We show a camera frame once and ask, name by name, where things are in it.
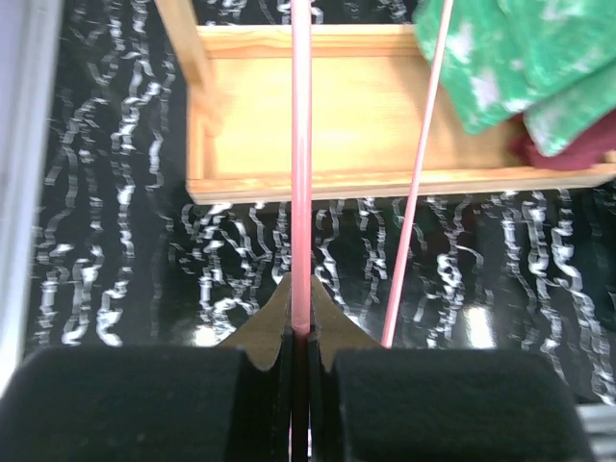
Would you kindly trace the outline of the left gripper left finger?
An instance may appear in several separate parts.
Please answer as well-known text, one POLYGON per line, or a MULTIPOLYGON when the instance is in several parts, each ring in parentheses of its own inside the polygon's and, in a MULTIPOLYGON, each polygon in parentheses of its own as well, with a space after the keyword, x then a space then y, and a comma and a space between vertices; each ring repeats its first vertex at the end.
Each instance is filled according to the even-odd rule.
POLYGON ((291 281, 217 346, 55 347, 1 400, 5 461, 285 461, 291 281))

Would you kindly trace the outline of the pink wire hanger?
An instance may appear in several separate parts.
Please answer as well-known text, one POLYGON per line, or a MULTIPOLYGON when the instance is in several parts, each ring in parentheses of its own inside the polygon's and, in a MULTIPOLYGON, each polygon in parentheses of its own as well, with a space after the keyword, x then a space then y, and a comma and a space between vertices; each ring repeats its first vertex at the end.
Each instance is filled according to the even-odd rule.
MULTIPOLYGON (((393 281, 381 344, 393 344, 410 247, 424 154, 432 121, 439 77, 454 3, 443 3, 431 65, 422 129, 401 228, 393 281)), ((294 332, 294 390, 291 412, 291 459, 305 461, 308 453, 308 338, 311 331, 312 240, 312 14, 309 1, 293 1, 292 16, 292 288, 291 324, 294 332)))

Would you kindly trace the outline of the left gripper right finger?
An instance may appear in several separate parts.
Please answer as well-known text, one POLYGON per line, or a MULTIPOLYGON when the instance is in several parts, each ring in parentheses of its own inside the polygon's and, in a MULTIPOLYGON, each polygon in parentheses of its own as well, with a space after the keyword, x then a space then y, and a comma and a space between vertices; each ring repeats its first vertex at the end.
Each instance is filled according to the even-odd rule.
POLYGON ((388 349, 318 279, 309 340, 316 461, 591 461, 574 400, 542 356, 388 349))

